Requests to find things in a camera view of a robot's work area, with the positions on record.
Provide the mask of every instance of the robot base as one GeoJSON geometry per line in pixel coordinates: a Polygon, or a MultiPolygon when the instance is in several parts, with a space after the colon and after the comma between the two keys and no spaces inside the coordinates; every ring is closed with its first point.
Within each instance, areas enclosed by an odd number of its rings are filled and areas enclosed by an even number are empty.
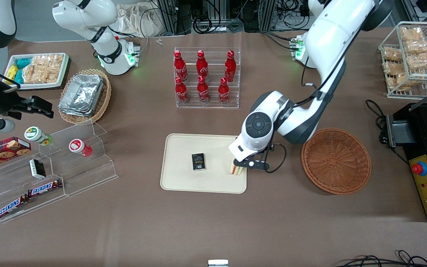
{"type": "Polygon", "coordinates": [[[122,52],[120,55],[113,61],[113,63],[103,62],[100,57],[100,63],[102,67],[106,69],[109,74],[112,75],[121,75],[129,71],[130,68],[138,65],[138,56],[135,56],[134,44],[132,42],[127,42],[123,39],[119,39],[118,42],[122,45],[122,52]]]}

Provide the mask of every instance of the cookie box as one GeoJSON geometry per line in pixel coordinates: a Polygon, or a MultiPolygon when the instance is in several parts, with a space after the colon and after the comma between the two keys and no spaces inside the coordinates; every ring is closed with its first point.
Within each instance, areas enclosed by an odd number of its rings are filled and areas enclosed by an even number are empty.
{"type": "Polygon", "coordinates": [[[31,152],[31,145],[17,137],[0,141],[0,164],[31,152]]]}

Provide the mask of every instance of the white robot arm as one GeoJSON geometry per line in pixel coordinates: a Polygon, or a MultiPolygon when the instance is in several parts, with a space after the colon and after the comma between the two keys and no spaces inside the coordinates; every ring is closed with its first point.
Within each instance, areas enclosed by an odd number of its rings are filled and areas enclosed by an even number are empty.
{"type": "Polygon", "coordinates": [[[317,19],[304,35],[304,45],[307,61],[317,67],[322,84],[311,96],[307,109],[278,91],[261,95],[244,120],[242,133],[229,146],[238,166],[252,167],[254,159],[247,158],[268,148],[273,131],[292,144],[303,144],[310,139],[345,72],[344,55],[350,44],[365,24],[376,27],[390,13],[387,9],[388,14],[378,16],[381,21],[376,23],[377,19],[368,20],[377,12],[378,0],[310,0],[309,3],[317,19]]]}
{"type": "Polygon", "coordinates": [[[117,20],[111,0],[64,0],[52,7],[57,24],[89,41],[106,71],[120,75],[135,65],[132,42],[117,40],[108,28],[117,20]]]}

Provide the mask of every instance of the brown basket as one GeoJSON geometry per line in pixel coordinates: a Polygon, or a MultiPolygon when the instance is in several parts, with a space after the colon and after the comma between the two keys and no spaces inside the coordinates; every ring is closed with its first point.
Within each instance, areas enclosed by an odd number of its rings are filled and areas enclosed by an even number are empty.
{"type": "Polygon", "coordinates": [[[314,184],[337,195],[358,192],[371,174],[367,149],[356,137],[340,129],[318,130],[303,145],[301,162],[314,184]]]}
{"type": "MultiPolygon", "coordinates": [[[[112,86],[110,85],[110,81],[108,80],[108,77],[106,76],[106,74],[98,69],[85,69],[80,71],[78,74],[98,75],[104,79],[102,93],[100,94],[100,98],[98,99],[98,103],[95,108],[95,113],[91,117],[82,117],[82,116],[65,114],[59,110],[59,114],[63,118],[63,120],[68,123],[77,124],[90,119],[96,122],[102,117],[103,113],[105,113],[106,108],[108,107],[108,102],[110,101],[110,96],[112,95],[112,86]]],[[[64,94],[67,91],[68,85],[72,81],[73,77],[75,77],[75,75],[72,76],[72,78],[70,78],[70,80],[66,83],[66,86],[64,87],[64,91],[62,91],[62,95],[60,96],[60,99],[64,97],[64,94]]]]}

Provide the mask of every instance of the table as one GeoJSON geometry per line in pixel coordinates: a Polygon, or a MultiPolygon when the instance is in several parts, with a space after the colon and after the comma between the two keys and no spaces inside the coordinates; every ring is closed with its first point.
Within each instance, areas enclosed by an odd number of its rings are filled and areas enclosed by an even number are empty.
{"type": "MultiPolygon", "coordinates": [[[[407,100],[387,99],[378,44],[391,29],[362,32],[347,56],[347,70],[318,128],[337,127],[357,136],[373,165],[358,193],[335,196],[305,175],[300,145],[287,144],[288,158],[274,174],[248,172],[240,195],[165,191],[159,186],[164,142],[178,133],[237,135],[256,98],[279,90],[299,101],[312,91],[300,85],[302,67],[288,51],[260,34],[187,35],[155,38],[139,67],[109,76],[113,93],[98,122],[114,181],[0,224],[0,266],[205,266],[226,258],[231,266],[334,266],[339,260],[373,254],[396,260],[394,250],[427,258],[427,222],[407,165],[378,143],[375,115],[366,99],[393,113],[407,100]],[[239,110],[177,109],[172,81],[174,47],[241,47],[239,110]]],[[[284,33],[295,36],[299,32],[284,33]]],[[[15,41],[10,54],[65,52],[69,76],[100,68],[86,41],[15,41]]],[[[319,84],[315,70],[305,81],[319,84]]],[[[24,92],[54,104],[60,90],[24,92]]],[[[70,124],[24,114],[14,135],[35,124],[55,132],[70,124]]],[[[0,133],[0,140],[9,136],[0,133]]],[[[286,144],[276,135],[275,141],[286,144]]],[[[280,150],[270,154],[274,166],[280,150]]]]}

